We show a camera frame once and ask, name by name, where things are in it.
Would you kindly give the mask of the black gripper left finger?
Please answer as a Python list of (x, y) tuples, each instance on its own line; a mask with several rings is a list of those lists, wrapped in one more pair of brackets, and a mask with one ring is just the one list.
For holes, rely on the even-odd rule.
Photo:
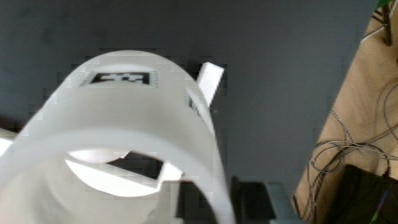
[(165, 181), (161, 183), (158, 201), (144, 224), (188, 224), (183, 214), (183, 196), (193, 186), (190, 181)]

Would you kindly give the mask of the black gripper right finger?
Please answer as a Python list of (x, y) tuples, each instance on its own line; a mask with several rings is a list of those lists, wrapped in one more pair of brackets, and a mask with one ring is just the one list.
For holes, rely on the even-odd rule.
[(231, 178), (236, 224), (305, 224), (279, 182), (243, 182)]

